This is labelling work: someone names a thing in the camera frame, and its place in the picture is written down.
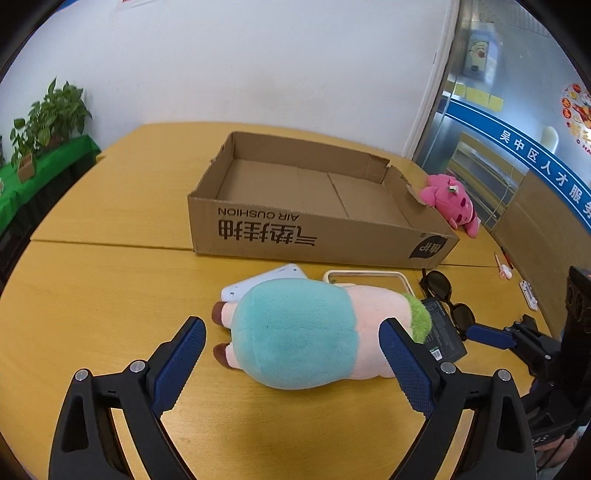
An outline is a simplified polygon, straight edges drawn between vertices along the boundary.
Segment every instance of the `wooden table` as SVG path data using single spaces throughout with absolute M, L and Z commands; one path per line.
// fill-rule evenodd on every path
M 192 249 L 187 194 L 232 131 L 302 138 L 388 158 L 415 187 L 426 173 L 406 158 L 365 145 L 285 128 L 229 123 L 144 125 L 107 148 L 99 164 L 68 192 L 33 240 Z M 494 267 L 501 249 L 481 228 L 478 238 L 457 231 L 460 242 L 446 265 Z
M 107 158 L 96 171 L 109 164 L 115 162 Z M 123 162 L 116 168 L 131 175 Z M 88 175 L 83 184 L 92 178 Z M 106 201 L 107 195 L 101 198 Z M 121 234 L 125 231 L 122 225 Z M 32 242 L 0 301 L 0 431 L 17 458 L 38 479 L 46 479 L 57 417 L 76 370 L 118 372 L 134 359 L 149 357 L 188 316 L 198 315 L 207 324 L 206 350 L 163 423 L 199 480 L 388 478 L 423 422 L 396 380 L 279 391 L 213 359 L 212 346 L 229 339 L 228 331 L 209 319 L 221 289 L 279 264 L 198 257 L 182 249 Z M 301 266 L 316 279 L 335 268 Z M 453 300 L 467 303 L 480 323 L 502 327 L 532 313 L 517 273 L 504 281 L 496 268 L 442 265 L 440 270 L 452 282 Z M 405 273 L 419 294 L 420 272 Z M 533 316 L 547 331 L 541 315 Z M 531 377 L 512 353 L 469 341 L 466 346 L 469 354 L 459 368 L 478 374 L 506 368 L 520 393 L 528 390 Z M 136 479 L 146 479 L 121 418 L 117 415 L 116 422 L 131 468 Z M 469 420 L 465 414 L 440 478 L 449 478 Z

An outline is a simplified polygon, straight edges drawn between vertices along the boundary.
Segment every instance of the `blue gripper pad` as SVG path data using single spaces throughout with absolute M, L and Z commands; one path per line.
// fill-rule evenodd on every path
M 435 371 L 437 362 L 431 353 L 424 345 L 414 343 L 396 319 L 384 320 L 379 326 L 379 346 L 413 410 L 429 418 L 435 409 L 433 392 L 439 387 Z M 427 356 L 419 354 L 422 358 L 417 358 L 413 352 L 417 347 L 422 348 Z M 433 368 L 431 375 L 425 372 L 421 361 L 426 362 L 428 368 Z
M 174 407 L 203 352 L 205 339 L 203 320 L 190 317 L 174 339 L 161 344 L 148 360 L 147 387 L 156 417 Z
M 466 336 L 474 342 L 484 343 L 485 345 L 490 345 L 501 350 L 507 350 L 516 345 L 513 336 L 509 332 L 485 325 L 472 325 L 466 331 Z

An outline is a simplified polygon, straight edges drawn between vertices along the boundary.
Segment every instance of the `barcode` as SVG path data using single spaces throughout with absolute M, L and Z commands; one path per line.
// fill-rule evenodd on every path
M 435 357 L 435 360 L 439 361 L 443 358 L 443 355 L 439 351 L 439 348 L 434 348 L 433 350 L 431 350 L 431 354 Z

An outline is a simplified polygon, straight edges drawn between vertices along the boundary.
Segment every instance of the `plush toy body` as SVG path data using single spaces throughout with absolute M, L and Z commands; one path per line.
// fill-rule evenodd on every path
M 385 288 L 283 278 L 263 282 L 238 303 L 219 302 L 214 322 L 232 330 L 217 360 L 269 387 L 299 390 L 344 378 L 394 376 L 379 325 L 395 317 L 417 342 L 431 330 L 423 304 Z
M 427 187 L 419 192 L 419 196 L 427 205 L 435 207 L 454 230 L 463 225 L 466 233 L 476 238 L 480 219 L 464 185 L 456 178 L 444 174 L 429 175 Z

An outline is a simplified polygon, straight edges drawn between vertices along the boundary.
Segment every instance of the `yellow sticky note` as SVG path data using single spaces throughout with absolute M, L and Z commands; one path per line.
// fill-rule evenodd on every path
M 482 90 L 466 87 L 466 100 L 470 100 L 471 102 L 477 103 L 478 105 L 488 107 L 489 97 L 490 94 L 483 92 Z
M 466 85 L 456 83 L 456 87 L 453 89 L 453 94 L 457 95 L 458 97 L 466 96 Z
M 502 98 L 491 95 L 490 100 L 488 100 L 488 108 L 494 112 L 500 112 L 503 110 L 503 101 L 504 100 Z

